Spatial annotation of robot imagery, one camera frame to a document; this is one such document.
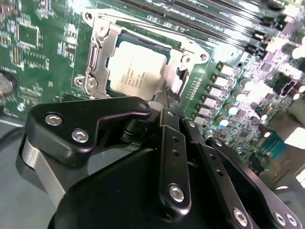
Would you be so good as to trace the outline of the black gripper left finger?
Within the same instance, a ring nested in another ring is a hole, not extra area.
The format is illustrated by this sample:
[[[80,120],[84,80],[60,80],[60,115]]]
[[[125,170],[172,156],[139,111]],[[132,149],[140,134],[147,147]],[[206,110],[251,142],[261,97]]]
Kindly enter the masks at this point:
[[[118,97],[37,105],[26,121],[25,163],[58,205],[88,176],[92,155],[131,145],[156,149],[160,159],[154,199],[165,214],[185,215],[192,201],[177,100],[179,95],[167,88],[156,102]]]

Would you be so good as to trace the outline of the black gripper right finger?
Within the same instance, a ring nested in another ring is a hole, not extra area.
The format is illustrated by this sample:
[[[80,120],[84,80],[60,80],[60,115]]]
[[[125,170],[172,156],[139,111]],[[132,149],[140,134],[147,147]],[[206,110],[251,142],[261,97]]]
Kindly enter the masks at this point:
[[[175,101],[186,141],[210,185],[212,217],[220,229],[301,229],[291,209],[220,139],[204,139]]]

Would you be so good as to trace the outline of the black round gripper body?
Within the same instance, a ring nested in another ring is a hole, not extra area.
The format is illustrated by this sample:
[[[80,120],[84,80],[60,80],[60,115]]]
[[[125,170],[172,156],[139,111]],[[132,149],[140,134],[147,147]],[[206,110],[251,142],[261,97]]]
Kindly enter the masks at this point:
[[[192,205],[178,221],[157,208],[159,158],[136,151],[73,185],[60,201],[51,229],[235,229],[202,168],[188,166]]]

